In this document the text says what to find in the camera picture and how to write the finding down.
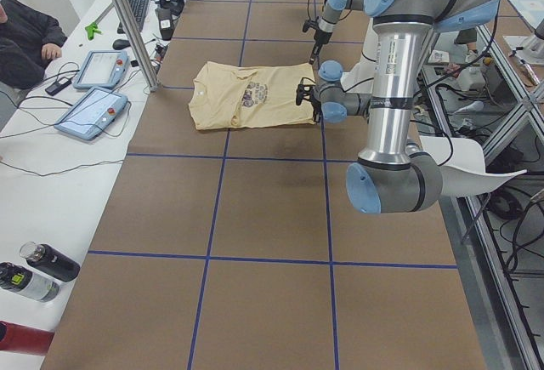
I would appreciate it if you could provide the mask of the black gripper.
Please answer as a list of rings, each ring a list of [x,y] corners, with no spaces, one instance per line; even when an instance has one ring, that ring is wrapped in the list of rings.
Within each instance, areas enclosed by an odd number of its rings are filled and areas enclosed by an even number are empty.
[[[321,122],[321,120],[322,120],[321,102],[318,99],[314,89],[312,89],[309,92],[309,102],[313,107],[313,120],[314,120],[314,122]]]
[[[317,29],[314,33],[314,47],[309,57],[309,63],[314,64],[315,60],[319,57],[319,53],[322,47],[329,43],[331,33]]]

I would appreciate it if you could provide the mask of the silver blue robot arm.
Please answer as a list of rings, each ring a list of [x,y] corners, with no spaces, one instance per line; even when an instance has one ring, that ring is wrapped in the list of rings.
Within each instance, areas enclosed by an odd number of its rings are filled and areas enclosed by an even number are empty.
[[[371,92],[359,92],[335,61],[324,62],[320,82],[307,98],[315,115],[327,122],[368,118],[365,147],[348,167],[346,189],[362,213],[404,213],[429,208],[441,195],[437,162],[408,135],[420,60],[430,33],[461,31],[491,21],[500,0],[326,0],[323,14],[308,20],[314,29],[313,55],[327,44],[344,10],[359,10],[372,20],[377,56]]]
[[[365,0],[325,0],[321,15],[314,19],[309,16],[303,23],[303,32],[314,30],[314,47],[309,63],[314,64],[322,47],[330,42],[336,24],[348,17],[351,11],[362,11]]]

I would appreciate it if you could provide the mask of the person's hand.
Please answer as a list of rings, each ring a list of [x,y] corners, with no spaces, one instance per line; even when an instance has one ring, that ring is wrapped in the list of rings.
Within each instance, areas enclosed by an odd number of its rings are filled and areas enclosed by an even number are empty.
[[[56,60],[62,56],[62,49],[54,43],[46,43],[42,46],[41,54],[43,60]]]

